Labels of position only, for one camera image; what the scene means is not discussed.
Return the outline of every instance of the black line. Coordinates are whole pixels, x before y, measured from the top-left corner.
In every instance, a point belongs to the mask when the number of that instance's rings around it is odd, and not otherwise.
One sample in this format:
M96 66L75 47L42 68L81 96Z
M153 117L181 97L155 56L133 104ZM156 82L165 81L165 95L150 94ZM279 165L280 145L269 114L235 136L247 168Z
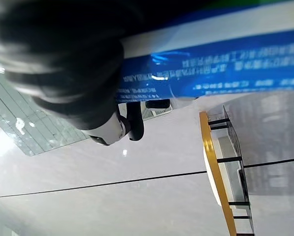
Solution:
M249 202L229 202L230 206L249 206Z
M228 126L227 125L219 125L219 126L213 126L210 127L211 130L216 130L216 129L226 129Z
M169 175L169 176L157 176L157 177L149 177L149 178L139 178L139 179L132 179L132 180L124 180L124 181L119 181L119 182L101 183L101 184L87 185L87 186L81 186L81 187L75 187L75 188L63 188L63 189L48 190L48 191L33 192L33 193L4 195L4 196L0 196L0 198L18 197L18 196L26 196L26 195L42 194L42 193L54 193L54 192L62 192L62 191L68 191L68 190L77 190L77 189L84 189L84 188L102 187L102 186L108 186L108 185L131 183L131 182L153 180L153 179L160 179L160 178L171 178L171 177L179 177L179 176L198 175L198 174L204 174L204 173L207 173L207 171L190 172L190 173L175 174L175 175Z
M213 125L213 124L220 124L220 123L229 122L229 121L230 120L228 118L224 118L224 119L212 120L212 121L208 122L208 124Z
M225 163L225 162L232 162L232 161L242 161L242 157L236 156L236 157L227 157L227 158L217 159L218 163Z
M250 217L247 216L247 215L244 215L244 216L234 216L233 218L234 219L250 219Z
M258 166L270 166L270 165L275 165L275 164L281 164L281 163L288 163L288 162L293 162L294 159L288 159L288 160L282 160L282 161L272 161L272 162L267 162L267 163L259 163L259 164L253 164L253 165L246 165L244 168L251 168L251 167L258 167Z

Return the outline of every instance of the yellow table edge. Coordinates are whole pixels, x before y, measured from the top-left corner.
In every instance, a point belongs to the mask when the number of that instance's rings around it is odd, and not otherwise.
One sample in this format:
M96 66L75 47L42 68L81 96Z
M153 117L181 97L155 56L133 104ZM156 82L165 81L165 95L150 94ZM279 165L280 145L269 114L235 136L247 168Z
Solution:
M199 113L199 119L200 119L200 127L201 127L201 135L202 135L202 142L203 146L207 155L208 163L212 172L212 176L214 178L217 192L220 198L222 211L224 213L226 223L228 226L228 230L230 233L230 236L236 236L236 228L235 228L235 222L233 218L232 209L230 208L225 186L221 177L221 172L219 169L219 164L217 162L216 153L214 150L214 146L211 139L211 130L210 126L208 124L208 115L206 112L200 112Z

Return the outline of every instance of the blue banner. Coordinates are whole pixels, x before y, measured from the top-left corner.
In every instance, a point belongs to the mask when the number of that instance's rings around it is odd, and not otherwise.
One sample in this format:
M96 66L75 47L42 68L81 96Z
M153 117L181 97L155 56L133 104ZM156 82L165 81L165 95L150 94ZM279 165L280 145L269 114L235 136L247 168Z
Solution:
M292 90L294 30L126 59L122 77L119 103Z

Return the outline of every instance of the tiled floor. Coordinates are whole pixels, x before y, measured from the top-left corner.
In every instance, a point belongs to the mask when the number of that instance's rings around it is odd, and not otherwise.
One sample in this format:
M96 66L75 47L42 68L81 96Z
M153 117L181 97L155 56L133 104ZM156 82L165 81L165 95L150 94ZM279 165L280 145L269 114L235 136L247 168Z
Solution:
M288 103L270 110L277 99ZM221 104L230 111L245 165L294 158L288 131L294 124L286 122L294 120L293 101L286 93L204 97L146 121L137 143L102 147L85 140L32 157L13 147L0 156L0 196L205 171L198 112L217 107L210 112L217 113ZM294 232L294 162L250 167L246 175L256 234ZM228 235L206 173L4 197L0 221L21 236Z

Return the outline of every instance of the person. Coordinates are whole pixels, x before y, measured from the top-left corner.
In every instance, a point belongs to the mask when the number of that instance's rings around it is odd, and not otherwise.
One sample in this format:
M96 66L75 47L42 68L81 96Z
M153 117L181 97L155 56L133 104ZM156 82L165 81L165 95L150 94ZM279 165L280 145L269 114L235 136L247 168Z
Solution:
M120 39L211 2L191 0L0 0L0 62L7 80L42 109L96 142L143 135L140 104L121 117L114 96Z

